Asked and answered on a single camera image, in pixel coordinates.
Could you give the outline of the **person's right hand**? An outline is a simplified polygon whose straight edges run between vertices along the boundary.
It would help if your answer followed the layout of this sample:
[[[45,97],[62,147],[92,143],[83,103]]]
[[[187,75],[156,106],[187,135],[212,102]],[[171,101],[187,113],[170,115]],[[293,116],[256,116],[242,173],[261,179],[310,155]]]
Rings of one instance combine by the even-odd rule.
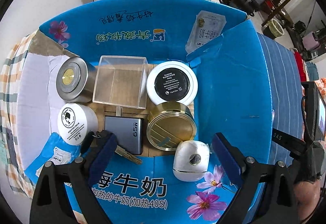
[[[308,216],[318,204],[320,198],[320,180],[314,183],[301,181],[294,185],[294,194],[297,200],[298,217],[302,223],[308,220]]]

